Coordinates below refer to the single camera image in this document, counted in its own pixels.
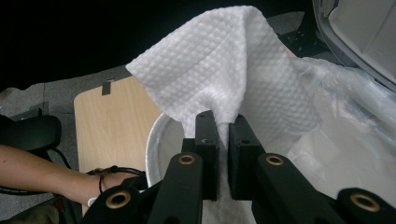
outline plastic bag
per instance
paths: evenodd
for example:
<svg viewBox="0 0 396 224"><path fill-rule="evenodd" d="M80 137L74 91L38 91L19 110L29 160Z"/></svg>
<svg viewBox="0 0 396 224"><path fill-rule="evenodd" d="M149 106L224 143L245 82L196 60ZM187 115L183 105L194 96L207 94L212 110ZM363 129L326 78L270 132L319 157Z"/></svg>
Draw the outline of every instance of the plastic bag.
<svg viewBox="0 0 396 224"><path fill-rule="evenodd" d="M323 123L287 157L331 197L358 187L396 206L396 93L361 69L310 58L292 61Z"/></svg>

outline wooden table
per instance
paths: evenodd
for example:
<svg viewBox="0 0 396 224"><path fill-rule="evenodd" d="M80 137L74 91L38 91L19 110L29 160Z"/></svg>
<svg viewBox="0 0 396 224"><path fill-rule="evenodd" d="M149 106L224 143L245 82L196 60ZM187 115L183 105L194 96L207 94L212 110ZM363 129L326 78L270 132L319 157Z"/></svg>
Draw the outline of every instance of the wooden table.
<svg viewBox="0 0 396 224"><path fill-rule="evenodd" d="M108 95L102 87L84 91L74 106L81 172L112 165L145 170L149 131L161 110L135 77L112 82Z"/></svg>

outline white towel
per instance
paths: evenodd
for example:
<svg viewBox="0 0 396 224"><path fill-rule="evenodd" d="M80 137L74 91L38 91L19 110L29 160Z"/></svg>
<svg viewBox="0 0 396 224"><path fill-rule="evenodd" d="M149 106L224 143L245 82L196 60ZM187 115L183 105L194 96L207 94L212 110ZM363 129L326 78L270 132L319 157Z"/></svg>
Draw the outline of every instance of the white towel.
<svg viewBox="0 0 396 224"><path fill-rule="evenodd" d="M223 143L228 124L241 113L272 151L283 136L309 133L320 124L288 53L255 7L207 11L126 68L165 114L183 124L189 138L195 116L206 110L213 110ZM220 197L205 202L203 223L253 222L246 203L230 197L226 147L220 152Z"/></svg>

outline gray carpet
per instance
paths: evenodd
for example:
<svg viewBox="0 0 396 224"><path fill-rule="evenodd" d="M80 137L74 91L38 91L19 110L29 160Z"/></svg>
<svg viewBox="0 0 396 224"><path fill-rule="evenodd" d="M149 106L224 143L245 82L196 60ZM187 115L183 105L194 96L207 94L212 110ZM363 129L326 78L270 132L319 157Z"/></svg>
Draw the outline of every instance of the gray carpet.
<svg viewBox="0 0 396 224"><path fill-rule="evenodd" d="M303 13L288 13L269 18L268 22L278 34L296 30L303 17ZM315 56L336 62L330 52ZM73 102L81 92L100 87L108 78L116 80L128 77L130 74L124 66L109 69L97 74L59 80L50 83L36 84L25 91L14 90L0 101L0 114L17 116L32 108L43 108L44 114L58 117L63 125L62 142L59 149L64 153L73 169L78 169L76 125ZM51 194L37 196L8 196L0 194L0 220L18 214L33 205L52 197Z"/></svg>

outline black chair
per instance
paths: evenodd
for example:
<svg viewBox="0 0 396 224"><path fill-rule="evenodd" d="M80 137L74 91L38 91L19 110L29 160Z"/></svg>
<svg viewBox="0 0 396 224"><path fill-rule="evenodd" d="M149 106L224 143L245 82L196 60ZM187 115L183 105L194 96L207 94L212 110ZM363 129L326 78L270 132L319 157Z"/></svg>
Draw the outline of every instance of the black chair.
<svg viewBox="0 0 396 224"><path fill-rule="evenodd" d="M58 154L64 165L71 169L64 154L56 147L61 142L62 125L54 116L37 116L14 121L0 115L0 144L24 149L45 160L51 161L49 151ZM32 195L32 192L0 187L0 193L12 195Z"/></svg>

